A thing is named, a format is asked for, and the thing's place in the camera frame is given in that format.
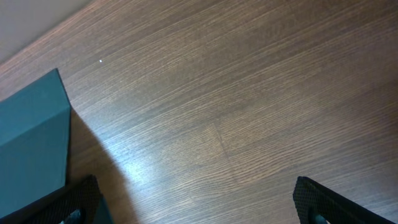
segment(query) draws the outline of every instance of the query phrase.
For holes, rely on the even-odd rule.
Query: white wall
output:
[[[89,0],[0,0],[0,63],[79,10]]]

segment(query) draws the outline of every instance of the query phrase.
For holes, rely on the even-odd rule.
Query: teal box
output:
[[[0,102],[0,218],[65,185],[70,110],[57,69]]]

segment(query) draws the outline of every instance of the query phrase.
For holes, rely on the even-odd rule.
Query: laminate flooring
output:
[[[116,223],[298,223],[300,175],[398,222],[397,61],[396,1],[93,0],[0,100],[59,69]]]

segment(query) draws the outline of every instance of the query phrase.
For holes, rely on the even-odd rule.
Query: wood grain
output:
[[[59,69],[70,178],[116,223],[298,223],[298,175],[398,222],[397,12],[93,0],[0,66],[0,100]]]

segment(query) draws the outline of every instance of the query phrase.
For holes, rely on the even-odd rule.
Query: black mesh object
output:
[[[0,223],[92,223],[100,199],[97,180],[89,175],[1,218]],[[76,214],[81,215],[80,219],[71,222]]]
[[[293,200],[301,224],[392,223],[308,177],[297,178]]]

